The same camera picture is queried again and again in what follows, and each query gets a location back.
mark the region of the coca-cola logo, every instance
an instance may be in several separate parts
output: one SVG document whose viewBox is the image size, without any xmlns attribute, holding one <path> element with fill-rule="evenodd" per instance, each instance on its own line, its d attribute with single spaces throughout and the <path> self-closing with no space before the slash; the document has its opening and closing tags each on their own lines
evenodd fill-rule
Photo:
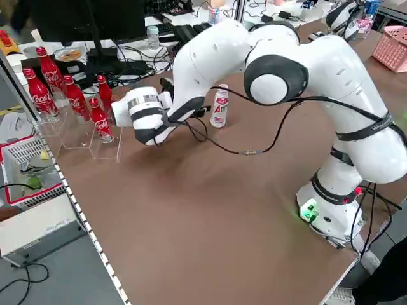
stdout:
<svg viewBox="0 0 407 305">
<path fill-rule="evenodd" d="M 47 82 L 57 82 L 60 80 L 57 70 L 52 72 L 45 72 L 44 77 Z"/>
<path fill-rule="evenodd" d="M 108 127 L 107 119 L 102 119 L 95 123 L 96 129 L 106 129 Z"/>
<path fill-rule="evenodd" d="M 81 103 L 79 102 L 79 98 L 70 98 L 69 102 L 72 104 L 72 107 L 78 108 L 81 106 Z"/>
<path fill-rule="evenodd" d="M 36 104 L 47 104 L 53 100 L 50 92 L 48 92 L 47 94 L 44 94 L 42 96 L 33 95 L 32 99 L 34 100 L 34 103 L 36 103 Z"/>
</svg>

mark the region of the pink basket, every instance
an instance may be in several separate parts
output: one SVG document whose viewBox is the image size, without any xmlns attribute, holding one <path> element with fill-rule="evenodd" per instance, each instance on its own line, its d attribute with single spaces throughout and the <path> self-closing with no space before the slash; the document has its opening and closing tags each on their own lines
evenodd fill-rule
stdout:
<svg viewBox="0 0 407 305">
<path fill-rule="evenodd" d="M 373 52 L 379 62 L 393 72 L 407 71 L 407 27 L 385 27 Z"/>
</svg>

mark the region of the computer monitor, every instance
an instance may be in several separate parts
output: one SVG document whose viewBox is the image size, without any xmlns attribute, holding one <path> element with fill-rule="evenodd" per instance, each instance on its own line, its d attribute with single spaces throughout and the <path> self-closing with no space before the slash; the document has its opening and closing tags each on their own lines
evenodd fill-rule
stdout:
<svg viewBox="0 0 407 305">
<path fill-rule="evenodd" d="M 86 0 L 29 1 L 30 16 L 43 41 L 92 40 Z M 146 36 L 144 0 L 89 0 L 100 39 Z"/>
<path fill-rule="evenodd" d="M 32 21 L 44 41 L 63 44 L 94 41 L 95 49 L 87 54 L 88 75 L 123 74 L 127 69 L 127 63 L 118 60 L 117 49 L 102 49 L 101 39 L 146 35 L 143 0 L 37 0 L 29 3 Z M 131 74 L 140 74 L 140 69 L 135 70 Z"/>
</svg>

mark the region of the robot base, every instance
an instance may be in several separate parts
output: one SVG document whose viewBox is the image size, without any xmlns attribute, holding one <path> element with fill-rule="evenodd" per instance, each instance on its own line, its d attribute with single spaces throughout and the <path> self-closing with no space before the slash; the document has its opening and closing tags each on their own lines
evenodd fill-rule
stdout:
<svg viewBox="0 0 407 305">
<path fill-rule="evenodd" d="M 300 217 L 312 226 L 337 248 L 346 247 L 350 242 L 350 232 L 359 204 L 354 200 L 346 205 L 334 205 L 322 199 L 312 187 L 311 182 L 297 193 Z M 354 238 L 364 225 L 360 209 L 354 226 Z"/>
</svg>

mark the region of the white bottle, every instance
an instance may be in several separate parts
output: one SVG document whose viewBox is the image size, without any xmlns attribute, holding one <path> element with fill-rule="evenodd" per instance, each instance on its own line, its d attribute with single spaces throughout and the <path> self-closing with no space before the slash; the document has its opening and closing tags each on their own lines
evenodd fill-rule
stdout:
<svg viewBox="0 0 407 305">
<path fill-rule="evenodd" d="M 228 88 L 228 85 L 221 84 L 219 87 Z M 224 89 L 218 89 L 215 94 L 214 107 L 210 123 L 213 127 L 222 128 L 226 124 L 226 113 L 228 112 L 229 96 Z"/>
</svg>

